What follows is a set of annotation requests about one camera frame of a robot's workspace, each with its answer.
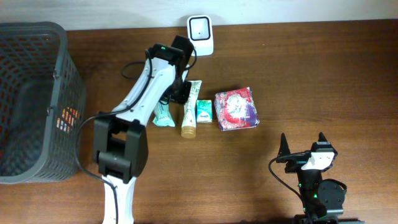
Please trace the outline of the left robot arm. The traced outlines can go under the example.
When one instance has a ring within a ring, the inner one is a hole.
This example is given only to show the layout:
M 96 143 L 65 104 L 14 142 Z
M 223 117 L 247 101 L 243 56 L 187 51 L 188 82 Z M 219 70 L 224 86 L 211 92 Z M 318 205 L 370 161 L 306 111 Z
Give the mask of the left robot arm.
M 170 46 L 154 44 L 146 50 L 137 82 L 111 112 L 96 115 L 93 159 L 105 189 L 104 223 L 133 223 L 132 201 L 136 179 L 148 158 L 146 126 L 160 103 L 178 103 L 187 115 L 183 130 L 194 134 L 195 106 L 200 84 L 188 81 L 196 50 L 178 35 Z

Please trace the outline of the small green tissue packet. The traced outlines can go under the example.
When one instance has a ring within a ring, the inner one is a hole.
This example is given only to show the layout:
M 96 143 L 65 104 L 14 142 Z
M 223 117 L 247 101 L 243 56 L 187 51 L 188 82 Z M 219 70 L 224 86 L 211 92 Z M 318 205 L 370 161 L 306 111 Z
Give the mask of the small green tissue packet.
M 211 100 L 197 100 L 197 123 L 210 123 L 212 119 Z

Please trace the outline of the orange tissue packet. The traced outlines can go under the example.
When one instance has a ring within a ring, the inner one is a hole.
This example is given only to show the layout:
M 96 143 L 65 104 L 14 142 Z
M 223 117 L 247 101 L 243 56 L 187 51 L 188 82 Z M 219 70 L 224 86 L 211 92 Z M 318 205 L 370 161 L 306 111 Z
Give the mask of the orange tissue packet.
M 61 117 L 57 118 L 56 127 L 65 133 L 70 133 L 77 126 L 81 114 L 78 110 L 67 107 L 62 110 Z

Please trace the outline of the white tube gold cap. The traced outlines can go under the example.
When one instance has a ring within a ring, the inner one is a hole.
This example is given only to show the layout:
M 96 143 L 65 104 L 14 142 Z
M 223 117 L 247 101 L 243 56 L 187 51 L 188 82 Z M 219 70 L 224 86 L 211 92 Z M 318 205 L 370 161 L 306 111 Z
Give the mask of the white tube gold cap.
M 184 117 L 182 121 L 181 136 L 183 138 L 192 139 L 196 136 L 196 115 L 195 108 L 202 84 L 201 80 L 189 81 L 191 89 L 189 92 L 188 100 L 184 104 Z

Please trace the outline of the red purple tissue pack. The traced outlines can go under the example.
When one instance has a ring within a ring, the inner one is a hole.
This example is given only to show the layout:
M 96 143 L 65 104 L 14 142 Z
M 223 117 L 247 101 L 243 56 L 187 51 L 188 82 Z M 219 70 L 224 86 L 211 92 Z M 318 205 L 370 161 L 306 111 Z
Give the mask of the red purple tissue pack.
M 222 131 L 255 128 L 260 123 L 249 87 L 217 93 L 214 106 Z

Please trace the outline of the teal soap pouch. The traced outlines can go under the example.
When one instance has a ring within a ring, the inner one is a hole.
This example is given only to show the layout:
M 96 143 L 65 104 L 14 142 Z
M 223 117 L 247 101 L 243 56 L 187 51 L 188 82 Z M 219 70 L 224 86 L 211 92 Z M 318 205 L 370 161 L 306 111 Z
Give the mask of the teal soap pouch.
M 169 111 L 169 105 L 163 102 L 158 102 L 154 109 L 155 117 L 153 123 L 158 127 L 175 127 L 172 115 Z

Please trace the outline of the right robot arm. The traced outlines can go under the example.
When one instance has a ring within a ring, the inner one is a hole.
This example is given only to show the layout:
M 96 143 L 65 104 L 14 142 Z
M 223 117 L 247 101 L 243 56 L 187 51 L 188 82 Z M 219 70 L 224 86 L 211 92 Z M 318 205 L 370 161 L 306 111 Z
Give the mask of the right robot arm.
M 335 179 L 324 179 L 322 174 L 332 168 L 338 152 L 323 133 L 318 135 L 307 151 L 292 153 L 284 133 L 280 137 L 277 157 L 269 162 L 270 173 L 285 187 L 298 196 L 302 203 L 303 214 L 295 215 L 294 224 L 316 223 L 362 223 L 358 219 L 340 219 L 344 213 L 343 204 L 347 193 L 346 184 Z M 298 190 L 281 180 L 272 170 L 271 165 L 285 164 L 286 174 L 297 174 Z

